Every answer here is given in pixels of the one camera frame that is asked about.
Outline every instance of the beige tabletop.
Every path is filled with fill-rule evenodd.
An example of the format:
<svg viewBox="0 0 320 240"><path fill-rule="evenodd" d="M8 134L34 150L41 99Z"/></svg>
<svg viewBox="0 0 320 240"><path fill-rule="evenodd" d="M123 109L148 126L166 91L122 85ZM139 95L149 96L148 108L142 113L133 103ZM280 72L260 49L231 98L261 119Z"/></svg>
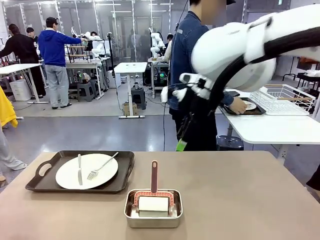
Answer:
<svg viewBox="0 0 320 240"><path fill-rule="evenodd" d="M1 240L313 240L320 204L270 153L135 152L128 189L116 195L36 193L25 189L43 153L0 194ZM158 160L159 188L180 191L174 229L132 229L128 190L148 188Z"/></svg>

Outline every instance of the human hand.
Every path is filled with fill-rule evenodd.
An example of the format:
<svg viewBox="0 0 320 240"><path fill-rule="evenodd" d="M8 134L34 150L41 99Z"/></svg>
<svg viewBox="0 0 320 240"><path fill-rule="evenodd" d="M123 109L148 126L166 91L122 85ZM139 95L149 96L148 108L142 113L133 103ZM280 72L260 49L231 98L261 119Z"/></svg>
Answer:
<svg viewBox="0 0 320 240"><path fill-rule="evenodd" d="M235 114L243 114L246 111L247 105L242 101L239 97L234 97L233 102L229 106L229 108L235 113Z"/></svg>

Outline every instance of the knife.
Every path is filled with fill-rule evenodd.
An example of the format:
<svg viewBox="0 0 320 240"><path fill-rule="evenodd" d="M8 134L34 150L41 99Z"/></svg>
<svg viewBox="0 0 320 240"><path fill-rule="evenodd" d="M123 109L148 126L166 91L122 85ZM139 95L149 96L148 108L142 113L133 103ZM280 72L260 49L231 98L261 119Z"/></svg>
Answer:
<svg viewBox="0 0 320 240"><path fill-rule="evenodd" d="M79 184L82 186L81 155L80 154L78 154L78 164L79 164L78 181L79 181Z"/></svg>

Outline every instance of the metal container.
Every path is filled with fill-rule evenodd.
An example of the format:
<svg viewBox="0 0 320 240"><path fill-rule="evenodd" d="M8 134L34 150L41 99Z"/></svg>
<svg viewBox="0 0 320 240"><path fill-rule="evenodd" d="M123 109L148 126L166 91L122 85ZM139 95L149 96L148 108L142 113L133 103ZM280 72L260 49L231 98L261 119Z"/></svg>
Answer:
<svg viewBox="0 0 320 240"><path fill-rule="evenodd" d="M128 192L124 205L124 215L131 228L138 229L172 229L177 228L183 214L182 199L180 192L174 189L159 189L159 191L168 191L174 195L174 207L172 216L168 217L139 217L134 209L134 196L137 191L150 189L133 189Z"/></svg>

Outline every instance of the black cap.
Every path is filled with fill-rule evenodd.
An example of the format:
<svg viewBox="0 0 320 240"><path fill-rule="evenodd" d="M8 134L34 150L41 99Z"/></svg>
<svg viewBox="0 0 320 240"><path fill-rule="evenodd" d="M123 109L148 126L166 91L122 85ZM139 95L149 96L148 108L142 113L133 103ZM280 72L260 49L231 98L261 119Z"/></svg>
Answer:
<svg viewBox="0 0 320 240"><path fill-rule="evenodd" d="M48 17L48 18L45 20L45 24L47 24L47 25L59 24L59 23L57 22L57 19L58 19L58 18L56 18L56 17L50 16L50 17Z"/></svg>
<svg viewBox="0 0 320 240"><path fill-rule="evenodd" d="M226 4L230 5L230 4L235 4L236 1L235 0L226 0Z"/></svg>

